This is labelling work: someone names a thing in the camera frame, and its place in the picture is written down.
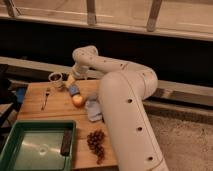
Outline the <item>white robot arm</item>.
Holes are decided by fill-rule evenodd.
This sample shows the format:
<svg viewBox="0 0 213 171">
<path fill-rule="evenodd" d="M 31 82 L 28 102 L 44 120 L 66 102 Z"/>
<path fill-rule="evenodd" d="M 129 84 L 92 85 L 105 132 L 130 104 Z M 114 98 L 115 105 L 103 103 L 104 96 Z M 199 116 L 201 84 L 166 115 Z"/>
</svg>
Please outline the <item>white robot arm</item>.
<svg viewBox="0 0 213 171">
<path fill-rule="evenodd" d="M 169 171 L 143 106 L 157 89 L 154 70 L 103 57 L 94 46 L 77 48 L 71 74 L 82 79 L 90 68 L 104 74 L 98 99 L 120 171 Z"/>
</svg>

